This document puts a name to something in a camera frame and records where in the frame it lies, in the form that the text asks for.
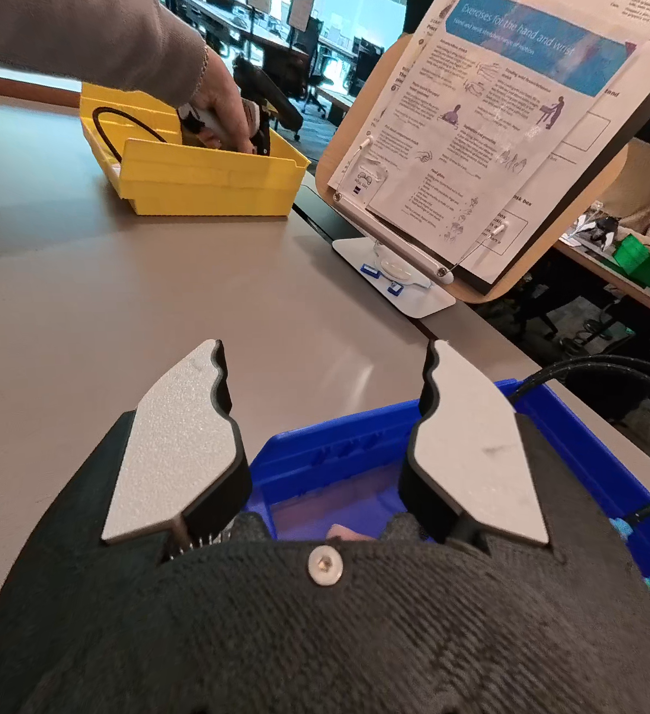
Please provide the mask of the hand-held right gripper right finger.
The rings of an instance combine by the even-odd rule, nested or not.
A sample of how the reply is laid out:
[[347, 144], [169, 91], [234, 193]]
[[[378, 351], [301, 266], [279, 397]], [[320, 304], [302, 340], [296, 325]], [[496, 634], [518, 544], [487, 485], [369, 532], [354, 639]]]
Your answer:
[[446, 341], [427, 346], [419, 414], [398, 494], [426, 536], [484, 546], [493, 534], [548, 546], [517, 413]]

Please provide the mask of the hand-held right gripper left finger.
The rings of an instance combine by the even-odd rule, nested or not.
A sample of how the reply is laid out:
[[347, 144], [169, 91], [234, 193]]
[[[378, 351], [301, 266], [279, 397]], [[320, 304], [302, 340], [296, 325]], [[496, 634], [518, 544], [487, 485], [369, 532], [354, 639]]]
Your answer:
[[231, 409], [219, 339], [151, 386], [133, 415], [102, 541], [165, 533], [173, 546], [209, 546], [228, 538], [253, 489]]

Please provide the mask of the yellow plastic bin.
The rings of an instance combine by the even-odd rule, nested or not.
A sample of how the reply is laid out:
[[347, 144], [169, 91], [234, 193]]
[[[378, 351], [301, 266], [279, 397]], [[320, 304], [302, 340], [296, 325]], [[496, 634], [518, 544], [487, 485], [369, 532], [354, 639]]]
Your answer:
[[182, 143], [177, 111], [142, 92], [83, 83], [83, 134], [139, 216], [287, 216], [310, 161], [270, 131], [270, 156]]

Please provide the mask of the blue plastic bin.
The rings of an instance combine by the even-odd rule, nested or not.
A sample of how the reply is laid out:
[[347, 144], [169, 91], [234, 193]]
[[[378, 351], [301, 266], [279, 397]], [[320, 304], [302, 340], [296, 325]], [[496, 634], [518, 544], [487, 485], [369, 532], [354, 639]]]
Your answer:
[[[527, 415], [608, 518], [622, 518], [650, 502], [650, 492], [549, 386], [515, 405]], [[343, 416], [272, 437], [250, 467], [247, 511], [259, 513], [276, 540], [323, 538], [339, 515], [354, 531], [378, 535], [388, 516], [403, 510], [398, 473], [419, 419], [417, 400]], [[345, 505], [321, 505], [305, 515], [299, 498], [378, 468], [383, 495], [351, 495]]]

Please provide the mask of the person's left forearm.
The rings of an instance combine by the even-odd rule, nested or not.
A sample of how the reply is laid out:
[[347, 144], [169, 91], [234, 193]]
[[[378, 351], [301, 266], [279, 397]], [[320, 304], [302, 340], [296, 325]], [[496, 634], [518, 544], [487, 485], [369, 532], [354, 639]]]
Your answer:
[[202, 89], [208, 61], [198, 32], [159, 1], [0, 1], [0, 66], [178, 107]]

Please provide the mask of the person's left hand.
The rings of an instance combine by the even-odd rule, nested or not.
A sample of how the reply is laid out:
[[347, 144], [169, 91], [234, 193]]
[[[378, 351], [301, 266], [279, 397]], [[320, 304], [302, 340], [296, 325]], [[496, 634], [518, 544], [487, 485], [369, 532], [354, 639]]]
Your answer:
[[220, 55], [208, 46], [195, 93], [177, 114], [183, 127], [206, 148], [256, 153], [238, 87]]

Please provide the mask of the black office chair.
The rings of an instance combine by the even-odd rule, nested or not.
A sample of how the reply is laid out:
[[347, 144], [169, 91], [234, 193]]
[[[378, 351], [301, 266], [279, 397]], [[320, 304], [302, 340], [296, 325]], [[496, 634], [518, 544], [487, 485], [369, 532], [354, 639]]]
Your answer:
[[288, 34], [288, 45], [298, 49], [306, 55], [304, 69], [300, 70], [302, 75], [302, 88], [296, 94], [298, 99], [303, 100], [302, 110], [305, 110], [309, 103], [313, 104], [324, 117], [326, 110], [320, 103], [316, 89], [323, 82], [325, 77], [318, 72], [318, 43], [323, 22], [310, 15], [305, 26], [305, 30], [291, 27]]

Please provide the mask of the small white wipe packet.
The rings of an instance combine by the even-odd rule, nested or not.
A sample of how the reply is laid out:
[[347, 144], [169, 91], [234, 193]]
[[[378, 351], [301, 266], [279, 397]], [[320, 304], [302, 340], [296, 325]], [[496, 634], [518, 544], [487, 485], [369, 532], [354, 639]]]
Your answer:
[[348, 171], [341, 192], [348, 201], [365, 208], [387, 178], [387, 165], [365, 156]]

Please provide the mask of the wooden document stand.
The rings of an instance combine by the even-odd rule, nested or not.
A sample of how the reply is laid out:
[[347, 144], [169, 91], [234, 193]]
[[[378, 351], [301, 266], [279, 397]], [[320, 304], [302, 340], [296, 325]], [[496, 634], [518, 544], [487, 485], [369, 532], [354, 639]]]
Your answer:
[[483, 303], [501, 297], [514, 283], [521, 278], [525, 272], [550, 248], [557, 238], [553, 236], [556, 228], [562, 229], [564, 219], [572, 219], [573, 211], [582, 210], [594, 200], [602, 196], [617, 179], [622, 172], [623, 158], [627, 156], [628, 144], [622, 148], [601, 171], [588, 181], [592, 171], [587, 171], [586, 175], [580, 179], [576, 185], [563, 198], [555, 213], [551, 214], [546, 224], [538, 230], [534, 240], [526, 250], [518, 256], [509, 267], [508, 272], [490, 290], [485, 291], [486, 283], [476, 274], [472, 274], [468, 269], [468, 264], [472, 263], [472, 255], [460, 264], [452, 275], [453, 282], [443, 284], [440, 279], [431, 281], [430, 286], [422, 288], [417, 284], [405, 285], [400, 296], [394, 297], [387, 292], [391, 281], [386, 275], [378, 280], [369, 278], [360, 272], [363, 263], [370, 263], [375, 258], [375, 239], [371, 236], [368, 228], [365, 229], [365, 237], [353, 239], [354, 245], [350, 245], [350, 239], [339, 238], [333, 241], [333, 250], [356, 270], [357, 274], [368, 281], [374, 289], [388, 300], [399, 311], [407, 317], [422, 319], [437, 313], [445, 308], [453, 306], [456, 300], [464, 303]]

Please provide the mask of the printed exercise sheet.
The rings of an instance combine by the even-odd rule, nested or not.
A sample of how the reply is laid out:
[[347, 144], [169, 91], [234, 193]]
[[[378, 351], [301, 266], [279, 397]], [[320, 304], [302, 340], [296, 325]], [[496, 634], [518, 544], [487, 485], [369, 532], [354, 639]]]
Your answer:
[[[438, 1], [329, 188], [371, 232], [459, 267], [648, 41], [568, 1]], [[365, 156], [388, 178], [364, 208], [341, 191]]]

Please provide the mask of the white printed sheet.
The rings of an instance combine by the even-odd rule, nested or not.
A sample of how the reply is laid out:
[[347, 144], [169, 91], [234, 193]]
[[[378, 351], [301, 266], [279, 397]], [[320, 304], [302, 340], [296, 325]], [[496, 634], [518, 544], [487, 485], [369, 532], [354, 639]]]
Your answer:
[[586, 172], [592, 171], [591, 181], [650, 120], [650, 1], [569, 4], [641, 31], [649, 41], [509, 202], [506, 229], [490, 239], [485, 251], [472, 255], [467, 269], [486, 283], [485, 291], [508, 272]]

